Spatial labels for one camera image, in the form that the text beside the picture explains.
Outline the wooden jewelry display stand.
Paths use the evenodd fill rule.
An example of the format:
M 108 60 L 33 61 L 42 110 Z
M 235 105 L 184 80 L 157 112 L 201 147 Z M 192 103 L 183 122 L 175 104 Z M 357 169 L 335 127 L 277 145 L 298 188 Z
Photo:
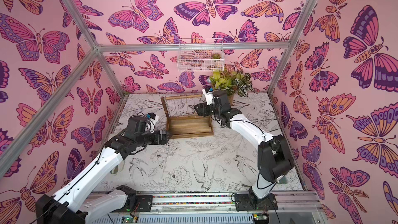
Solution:
M 201 94 L 162 96 L 166 115 L 166 129 L 174 139 L 212 136 L 214 129 L 210 117 L 199 116 L 194 106 L 204 103 Z

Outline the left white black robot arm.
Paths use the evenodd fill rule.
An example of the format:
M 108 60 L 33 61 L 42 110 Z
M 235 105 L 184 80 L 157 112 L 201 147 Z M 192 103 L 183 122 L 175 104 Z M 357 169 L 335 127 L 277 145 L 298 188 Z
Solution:
M 133 208 L 136 191 L 119 186 L 110 194 L 85 204 L 87 197 L 104 177 L 128 156 L 149 145 L 165 145 L 173 136 L 157 130 L 159 117 L 154 113 L 133 115 L 127 127 L 107 141 L 96 158 L 72 181 L 52 196 L 36 203 L 37 224 L 87 224 L 118 209 Z

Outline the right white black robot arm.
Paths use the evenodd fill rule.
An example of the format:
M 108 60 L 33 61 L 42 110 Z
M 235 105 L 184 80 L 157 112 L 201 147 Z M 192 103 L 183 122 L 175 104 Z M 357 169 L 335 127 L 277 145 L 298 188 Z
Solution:
M 205 103 L 194 106 L 199 116 L 214 117 L 221 126 L 239 133 L 257 149 L 258 176 L 248 190 L 248 200 L 254 209 L 266 208 L 278 181 L 294 168 L 288 141 L 283 135 L 272 135 L 251 122 L 240 110 L 232 108 L 225 90 L 206 87 L 202 90 Z

